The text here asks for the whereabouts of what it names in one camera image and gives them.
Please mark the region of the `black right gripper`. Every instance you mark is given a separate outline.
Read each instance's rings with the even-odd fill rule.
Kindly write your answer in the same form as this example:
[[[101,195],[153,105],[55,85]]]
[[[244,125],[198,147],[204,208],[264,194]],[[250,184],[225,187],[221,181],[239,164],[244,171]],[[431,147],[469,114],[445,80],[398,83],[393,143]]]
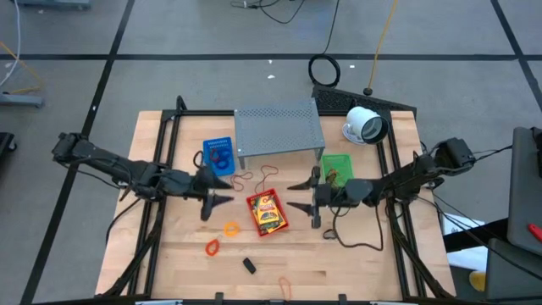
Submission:
[[[320,207],[351,208],[351,203],[346,196],[345,187],[333,187],[330,183],[320,184],[321,169],[318,166],[312,168],[312,176],[301,184],[289,186],[288,190],[304,191],[312,188],[312,204],[287,202],[286,204],[300,209],[308,216],[312,216],[312,228],[318,229],[321,226]]]

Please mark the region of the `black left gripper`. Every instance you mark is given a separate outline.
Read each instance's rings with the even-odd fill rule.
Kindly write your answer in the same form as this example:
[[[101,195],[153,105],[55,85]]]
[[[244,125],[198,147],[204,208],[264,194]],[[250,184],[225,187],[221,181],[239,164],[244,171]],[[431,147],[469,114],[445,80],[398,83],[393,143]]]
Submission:
[[[208,220],[214,207],[234,200],[234,198],[230,196],[212,194],[209,191],[209,188],[217,190],[229,190],[232,189],[233,186],[228,182],[219,179],[211,168],[201,165],[197,168],[196,173],[192,176],[188,189],[188,197],[191,199],[196,199],[202,203],[200,212],[201,220]]]

